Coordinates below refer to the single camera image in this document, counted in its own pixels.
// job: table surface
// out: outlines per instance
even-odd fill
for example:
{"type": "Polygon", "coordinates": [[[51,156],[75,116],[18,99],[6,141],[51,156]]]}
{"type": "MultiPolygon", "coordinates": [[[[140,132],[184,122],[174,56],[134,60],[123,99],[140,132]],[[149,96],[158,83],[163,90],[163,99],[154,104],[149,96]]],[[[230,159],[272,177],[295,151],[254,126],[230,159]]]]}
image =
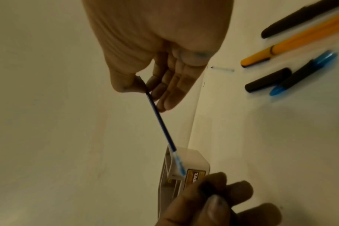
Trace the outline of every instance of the table surface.
{"type": "Polygon", "coordinates": [[[284,67],[295,71],[326,50],[339,53],[339,33],[248,69],[240,61],[339,14],[261,39],[264,28],[314,2],[235,1],[226,40],[209,64],[235,72],[206,71],[189,143],[211,172],[253,185],[254,197],[234,210],[272,202],[282,225],[339,225],[339,56],[278,97],[244,86],[284,67]]]}

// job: black pen cap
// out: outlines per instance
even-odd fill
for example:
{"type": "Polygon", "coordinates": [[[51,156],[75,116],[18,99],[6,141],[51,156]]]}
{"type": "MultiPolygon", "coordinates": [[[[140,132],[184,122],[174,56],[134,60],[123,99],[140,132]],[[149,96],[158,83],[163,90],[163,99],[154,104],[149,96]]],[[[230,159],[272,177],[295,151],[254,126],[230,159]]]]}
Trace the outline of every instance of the black pen cap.
{"type": "Polygon", "coordinates": [[[246,84],[245,90],[249,93],[252,93],[270,86],[277,85],[287,79],[291,74],[291,70],[286,67],[249,84],[246,84]]]}

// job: hand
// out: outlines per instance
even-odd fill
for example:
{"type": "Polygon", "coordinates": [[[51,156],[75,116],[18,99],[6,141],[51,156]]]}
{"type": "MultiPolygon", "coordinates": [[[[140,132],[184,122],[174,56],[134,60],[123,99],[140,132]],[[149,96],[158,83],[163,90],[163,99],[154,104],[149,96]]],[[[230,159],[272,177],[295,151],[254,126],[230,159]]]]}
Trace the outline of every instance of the hand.
{"type": "MultiPolygon", "coordinates": [[[[163,213],[156,226],[229,226],[229,207],[247,201],[252,195],[253,188],[248,182],[226,185],[224,173],[211,174],[185,189],[163,213]],[[205,203],[198,192],[204,181],[225,195],[213,195],[205,203]]],[[[276,226],[281,222],[281,213],[273,204],[263,204],[239,213],[238,219],[241,226],[276,226]]]]}
{"type": "Polygon", "coordinates": [[[151,91],[174,108],[189,92],[228,30],[233,0],[83,0],[119,92],[151,91]],[[155,60],[147,86],[136,73],[155,60]]]}

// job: yellow pen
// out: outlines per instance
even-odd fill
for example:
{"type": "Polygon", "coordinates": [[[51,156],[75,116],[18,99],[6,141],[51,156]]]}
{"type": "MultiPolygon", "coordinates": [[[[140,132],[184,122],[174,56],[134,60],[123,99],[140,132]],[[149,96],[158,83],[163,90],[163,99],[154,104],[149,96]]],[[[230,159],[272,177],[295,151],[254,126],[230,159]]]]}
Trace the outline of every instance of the yellow pen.
{"type": "Polygon", "coordinates": [[[242,60],[241,66],[246,68],[264,61],[268,61],[270,58],[278,54],[309,44],[336,32],[339,32],[339,15],[330,19],[329,21],[326,21],[325,23],[310,28],[298,35],[291,37],[288,40],[273,45],[242,60]]]}

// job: sticker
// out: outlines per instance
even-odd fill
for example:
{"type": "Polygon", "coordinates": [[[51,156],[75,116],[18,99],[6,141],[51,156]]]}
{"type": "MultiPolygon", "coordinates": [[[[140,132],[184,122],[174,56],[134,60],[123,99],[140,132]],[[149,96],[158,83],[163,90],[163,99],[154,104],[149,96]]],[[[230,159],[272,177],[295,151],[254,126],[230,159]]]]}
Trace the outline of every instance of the sticker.
{"type": "Polygon", "coordinates": [[[206,172],[203,170],[189,169],[187,171],[186,181],[184,182],[184,189],[205,176],[206,172]]]}

